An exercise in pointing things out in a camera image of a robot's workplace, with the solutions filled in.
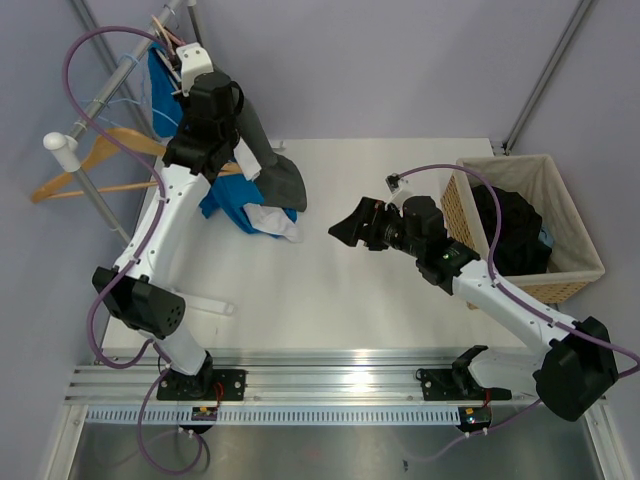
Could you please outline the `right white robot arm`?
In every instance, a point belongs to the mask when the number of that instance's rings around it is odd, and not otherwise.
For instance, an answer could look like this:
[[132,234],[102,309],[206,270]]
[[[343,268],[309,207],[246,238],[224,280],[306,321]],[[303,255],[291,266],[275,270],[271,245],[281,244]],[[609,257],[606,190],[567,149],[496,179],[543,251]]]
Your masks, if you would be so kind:
[[619,380],[604,324],[593,317],[577,321],[490,276],[486,261],[448,235],[430,197],[413,196],[401,206],[364,197],[328,232],[349,247],[362,243],[413,257],[429,284],[483,311],[529,350],[506,354],[475,345],[445,370],[422,369],[417,376],[425,399],[506,400],[521,393],[575,421]]

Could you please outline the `brown wooden hanger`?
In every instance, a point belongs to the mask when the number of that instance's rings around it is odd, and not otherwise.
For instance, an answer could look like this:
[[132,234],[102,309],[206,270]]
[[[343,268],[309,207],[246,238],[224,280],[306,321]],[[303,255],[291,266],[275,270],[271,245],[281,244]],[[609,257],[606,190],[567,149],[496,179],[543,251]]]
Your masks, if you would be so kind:
[[[115,127],[107,129],[106,132],[136,153],[162,157],[167,150],[165,145],[130,128]],[[77,142],[69,135],[50,132],[43,137],[42,143],[56,160],[62,159],[63,173],[44,183],[31,194],[30,200],[34,204],[44,200],[82,196],[81,191],[61,193],[61,190],[73,180],[73,173],[80,168],[91,170],[121,152],[119,147],[101,135],[94,141],[89,153],[82,161],[75,154]]]

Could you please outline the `black t shirt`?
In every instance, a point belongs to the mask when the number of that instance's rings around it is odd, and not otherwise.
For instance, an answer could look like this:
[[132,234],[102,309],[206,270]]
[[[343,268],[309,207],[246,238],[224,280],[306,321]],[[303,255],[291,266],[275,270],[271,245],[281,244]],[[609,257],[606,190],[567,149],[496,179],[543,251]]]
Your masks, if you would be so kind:
[[494,264],[503,276],[544,274],[552,249],[541,239],[542,217],[519,193],[494,188],[501,207],[501,231]]

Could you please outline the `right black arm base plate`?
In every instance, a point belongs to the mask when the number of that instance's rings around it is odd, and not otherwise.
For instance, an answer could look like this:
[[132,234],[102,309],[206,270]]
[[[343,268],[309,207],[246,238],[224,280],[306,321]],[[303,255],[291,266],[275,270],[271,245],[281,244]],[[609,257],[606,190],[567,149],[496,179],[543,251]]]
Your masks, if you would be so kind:
[[469,377],[457,381],[450,368],[421,368],[415,373],[420,383],[425,401],[507,401],[512,399],[512,392],[502,388],[484,388]]

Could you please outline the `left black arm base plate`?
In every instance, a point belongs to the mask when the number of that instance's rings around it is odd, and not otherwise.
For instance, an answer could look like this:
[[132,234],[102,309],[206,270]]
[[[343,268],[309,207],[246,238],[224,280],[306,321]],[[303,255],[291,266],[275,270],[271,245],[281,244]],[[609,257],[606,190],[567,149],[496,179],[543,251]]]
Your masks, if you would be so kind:
[[241,369],[213,368],[196,376],[173,370],[160,382],[156,399],[160,401],[221,401],[244,400],[247,372]]

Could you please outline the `grey-blue t shirt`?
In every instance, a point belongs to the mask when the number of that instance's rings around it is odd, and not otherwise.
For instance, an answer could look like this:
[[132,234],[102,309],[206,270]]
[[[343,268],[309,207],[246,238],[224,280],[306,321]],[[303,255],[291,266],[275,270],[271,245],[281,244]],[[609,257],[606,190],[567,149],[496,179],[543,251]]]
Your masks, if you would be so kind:
[[555,243],[554,237],[545,226],[541,227],[538,240],[549,250],[553,249],[553,245]]

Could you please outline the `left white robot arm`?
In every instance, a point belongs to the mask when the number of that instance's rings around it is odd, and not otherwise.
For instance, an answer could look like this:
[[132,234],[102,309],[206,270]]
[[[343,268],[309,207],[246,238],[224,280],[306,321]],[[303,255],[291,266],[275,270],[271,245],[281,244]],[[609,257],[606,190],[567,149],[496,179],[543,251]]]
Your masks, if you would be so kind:
[[92,277],[110,315],[166,356],[169,369],[162,381],[183,398],[205,398],[215,377],[211,356],[183,323],[186,302],[171,290],[170,267],[189,221],[232,159],[243,104],[241,88],[226,74],[195,78],[162,158],[152,205],[113,267],[99,267]]

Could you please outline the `bright blue t shirt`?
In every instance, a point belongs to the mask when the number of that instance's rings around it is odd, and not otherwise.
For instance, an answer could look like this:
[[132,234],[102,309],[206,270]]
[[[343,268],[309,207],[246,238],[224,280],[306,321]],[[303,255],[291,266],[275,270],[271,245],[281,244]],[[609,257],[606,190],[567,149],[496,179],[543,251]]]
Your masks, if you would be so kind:
[[[148,70],[151,81],[151,98],[153,107],[165,112],[178,124],[183,113],[179,103],[171,95],[171,85],[167,77],[164,65],[157,56],[157,50],[161,49],[157,44],[152,45],[148,54]],[[177,127],[171,126],[162,119],[153,121],[153,129],[161,138],[169,138],[177,133]],[[234,160],[234,153],[231,163],[238,166]],[[251,228],[247,218],[244,216],[240,191],[241,172],[224,176],[215,181],[207,195],[201,200],[199,208],[204,217],[209,218],[213,213],[222,210],[243,232],[248,234],[259,233]],[[298,212],[292,209],[285,209],[292,220],[297,222]]]

